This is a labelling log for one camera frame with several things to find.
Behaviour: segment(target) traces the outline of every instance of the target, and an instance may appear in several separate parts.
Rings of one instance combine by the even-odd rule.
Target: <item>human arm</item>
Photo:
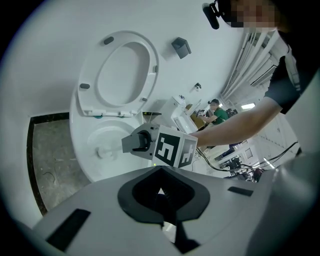
[[[198,147],[238,143],[257,134],[281,110],[277,102],[264,97],[254,108],[236,114],[217,126],[190,135],[198,138]]]
[[[203,116],[203,115],[199,115],[198,118],[200,118],[202,121],[206,122],[207,124],[208,123],[211,123],[213,122],[214,120],[216,120],[218,117],[215,116],[215,115],[212,115],[210,117],[206,117],[206,116]]]

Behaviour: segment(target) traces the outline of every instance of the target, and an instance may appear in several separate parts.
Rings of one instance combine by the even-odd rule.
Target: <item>white wall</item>
[[[286,116],[280,113],[254,137],[254,140],[259,161],[262,162],[264,158],[270,159],[279,155],[298,139]],[[277,167],[294,158],[299,147],[300,144],[297,143],[273,165]]]
[[[90,46],[119,30],[149,38],[160,55],[159,78],[147,110],[156,100],[184,95],[187,103],[217,96],[231,71],[242,32],[221,22],[213,30],[202,1],[69,0],[41,7],[19,35],[11,70],[31,116],[68,111],[73,87]],[[180,59],[171,45],[188,40],[192,54]],[[202,85],[200,92],[191,89]]]
[[[11,214],[32,227],[41,217],[26,164],[31,116],[66,112],[90,47],[119,30],[149,38],[160,55],[159,78],[146,111],[172,95],[203,104],[219,95],[231,71],[242,32],[220,23],[213,30],[199,0],[46,1],[15,36],[3,62],[0,102],[1,185]],[[179,59],[171,42],[188,40]],[[196,83],[200,92],[190,92]]]
[[[0,77],[0,191],[11,216],[32,228],[42,215],[31,189],[27,168],[25,113],[14,74],[2,70]]]
[[[250,149],[252,156],[247,157],[246,150]],[[252,166],[259,160],[258,153],[256,151],[256,144],[255,140],[253,138],[247,139],[247,144],[238,144],[236,145],[236,148],[234,149],[234,152],[225,156],[222,158],[218,163],[221,165],[222,163],[226,162],[227,160],[230,160],[236,156],[240,156],[240,161],[242,164]]]
[[[269,81],[256,87],[252,87],[250,84],[244,84],[230,96],[229,100],[240,113],[243,111],[241,106],[250,103],[257,104],[259,101],[261,101],[268,90],[269,84]]]

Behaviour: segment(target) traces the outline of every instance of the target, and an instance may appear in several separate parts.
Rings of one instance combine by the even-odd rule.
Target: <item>toilet seat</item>
[[[69,121],[75,156],[91,182],[151,165],[123,153],[121,139],[143,124],[141,110],[156,85],[158,66],[155,47],[132,31],[112,33],[89,51],[72,93]]]
[[[78,82],[86,116],[133,117],[150,97],[158,76],[159,57],[143,35],[118,31],[88,54]]]

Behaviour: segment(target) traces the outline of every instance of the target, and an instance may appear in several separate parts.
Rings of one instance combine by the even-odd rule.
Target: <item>ceiling light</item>
[[[254,103],[250,103],[250,104],[247,104],[247,105],[242,105],[241,108],[243,110],[249,110],[249,109],[252,109],[254,106],[255,106]]]
[[[274,169],[275,167],[267,160],[267,159],[265,159],[265,158],[263,158],[264,159],[264,161],[266,161],[266,163],[268,164],[268,165],[270,165],[271,166],[271,168],[272,169]]]

